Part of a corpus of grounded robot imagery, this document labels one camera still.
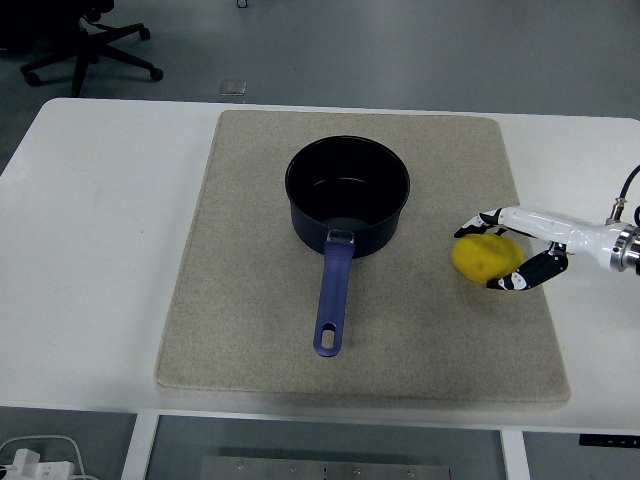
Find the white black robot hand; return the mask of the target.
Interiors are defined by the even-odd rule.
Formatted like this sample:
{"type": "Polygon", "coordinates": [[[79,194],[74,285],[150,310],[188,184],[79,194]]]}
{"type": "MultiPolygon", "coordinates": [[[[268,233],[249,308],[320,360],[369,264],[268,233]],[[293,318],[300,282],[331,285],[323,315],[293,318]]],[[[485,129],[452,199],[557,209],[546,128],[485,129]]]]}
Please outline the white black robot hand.
{"type": "Polygon", "coordinates": [[[529,290],[568,268],[568,257],[589,254],[612,271],[639,268],[636,229],[622,222],[591,225],[550,213],[540,213],[518,206],[483,212],[466,222],[456,239],[469,234],[482,234],[491,228],[503,228],[547,241],[549,248],[525,261],[515,272],[486,283],[490,289],[529,290]]]}

